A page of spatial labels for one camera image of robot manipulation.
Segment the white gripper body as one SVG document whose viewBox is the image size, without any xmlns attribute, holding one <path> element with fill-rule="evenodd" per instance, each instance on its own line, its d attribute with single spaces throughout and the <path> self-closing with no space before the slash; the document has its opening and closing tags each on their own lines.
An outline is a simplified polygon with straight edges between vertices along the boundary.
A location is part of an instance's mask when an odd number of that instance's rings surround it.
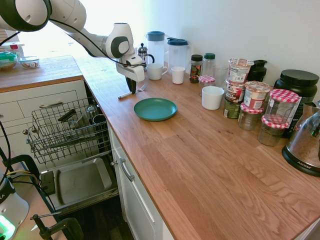
<svg viewBox="0 0 320 240">
<path fill-rule="evenodd" d="M 118 73 L 124 75 L 125 77 L 136 81 L 142 82 L 145 79 L 145 72 L 142 66 L 124 66 L 120 63 L 116 63 L 116 70 Z"/>
</svg>

